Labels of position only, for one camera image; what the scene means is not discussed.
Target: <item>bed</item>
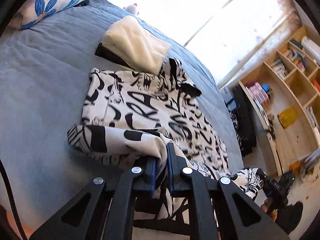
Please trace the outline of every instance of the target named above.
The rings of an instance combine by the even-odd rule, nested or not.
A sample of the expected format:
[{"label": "bed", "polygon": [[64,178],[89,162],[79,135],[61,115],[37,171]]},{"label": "bed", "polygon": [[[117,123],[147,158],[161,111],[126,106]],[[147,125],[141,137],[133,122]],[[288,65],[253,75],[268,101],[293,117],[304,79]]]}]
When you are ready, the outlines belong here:
[{"label": "bed", "polygon": [[[126,15],[106,0],[90,0],[88,6],[56,13],[31,29],[7,28],[0,39],[0,157],[21,220],[34,229],[92,178],[117,178],[121,173],[81,156],[68,145],[66,133],[81,118],[90,69],[121,69],[94,54],[103,33]],[[197,98],[200,110],[226,144],[230,171],[243,168],[231,119],[211,73],[187,49],[139,23],[171,43],[167,57],[180,59],[202,91]],[[3,184],[1,192],[0,204],[10,210]]]}]

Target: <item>pillowcase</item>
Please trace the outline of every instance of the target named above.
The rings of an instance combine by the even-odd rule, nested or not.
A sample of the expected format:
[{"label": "pillowcase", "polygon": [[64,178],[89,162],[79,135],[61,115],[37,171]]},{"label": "pillowcase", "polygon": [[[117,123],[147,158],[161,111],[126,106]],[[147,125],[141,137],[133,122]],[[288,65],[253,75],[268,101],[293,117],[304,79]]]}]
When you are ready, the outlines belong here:
[{"label": "pillowcase", "polygon": [[27,0],[13,17],[9,26],[17,30],[29,29],[39,21],[81,1],[83,0]]}]

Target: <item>black cloth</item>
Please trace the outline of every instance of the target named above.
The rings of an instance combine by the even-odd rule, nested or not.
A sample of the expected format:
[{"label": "black cloth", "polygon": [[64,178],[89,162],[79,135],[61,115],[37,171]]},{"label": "black cloth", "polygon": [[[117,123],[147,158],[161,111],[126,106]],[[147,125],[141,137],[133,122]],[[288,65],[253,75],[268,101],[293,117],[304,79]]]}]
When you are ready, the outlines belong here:
[{"label": "black cloth", "polygon": [[278,210],[276,223],[284,232],[290,234],[299,224],[302,217],[303,204],[298,201],[294,205]]},{"label": "black cloth", "polygon": [[257,146],[257,138],[249,107],[251,103],[240,85],[234,87],[232,92],[238,109],[236,112],[230,113],[230,117],[236,131],[241,155],[244,157],[252,153],[252,147]]},{"label": "black cloth", "polygon": [[96,56],[98,57],[103,57],[113,63],[125,66],[125,67],[130,67],[122,58],[111,52],[110,50],[106,49],[105,47],[102,46],[102,43],[99,43],[97,49],[96,49]]},{"label": "black cloth", "polygon": [[89,0],[83,0],[82,2],[76,4],[74,7],[87,6],[89,4]]}]

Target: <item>wooden bookshelf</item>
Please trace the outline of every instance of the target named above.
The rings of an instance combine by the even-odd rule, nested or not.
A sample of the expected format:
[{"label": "wooden bookshelf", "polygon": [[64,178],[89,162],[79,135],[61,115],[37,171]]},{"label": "wooden bookshelf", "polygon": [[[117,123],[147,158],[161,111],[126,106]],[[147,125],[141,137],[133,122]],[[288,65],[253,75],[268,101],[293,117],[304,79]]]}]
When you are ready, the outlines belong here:
[{"label": "wooden bookshelf", "polygon": [[[320,45],[320,39],[315,38],[314,33],[309,33],[308,28],[305,26],[295,32],[290,39],[294,38],[300,42],[303,36],[314,38],[313,41]],[[290,39],[271,54],[263,64],[239,81],[240,86],[251,102],[254,113],[252,119],[257,131],[257,139],[262,148],[267,173],[272,177],[281,176],[288,171],[292,163],[312,153],[320,146],[319,132],[313,127],[305,112],[306,107],[312,106],[316,120],[320,125],[320,93],[312,83],[314,79],[320,83],[320,67],[305,53],[304,49],[301,50],[292,44]],[[307,62],[305,73],[301,72],[284,56],[284,52],[288,48],[295,49],[305,55]],[[282,61],[288,71],[284,79],[280,78],[271,68],[272,63],[277,59]],[[271,138],[270,133],[265,132],[268,129],[267,124],[245,87],[249,82],[267,84],[272,88],[270,102],[263,109],[266,114],[271,113],[275,116],[273,120],[276,134],[275,140]],[[277,115],[289,107],[294,109],[298,118],[293,124],[284,129]]]}]

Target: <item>white roll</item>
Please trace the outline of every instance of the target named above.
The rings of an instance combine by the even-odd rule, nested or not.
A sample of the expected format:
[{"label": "white roll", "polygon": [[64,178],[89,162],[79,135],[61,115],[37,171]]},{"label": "white roll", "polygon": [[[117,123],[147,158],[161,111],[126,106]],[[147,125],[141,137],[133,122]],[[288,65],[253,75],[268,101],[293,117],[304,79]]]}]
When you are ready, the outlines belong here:
[{"label": "white roll", "polygon": [[302,38],[301,45],[304,47],[306,53],[311,58],[314,58],[318,65],[320,65],[320,47],[307,36]]}]

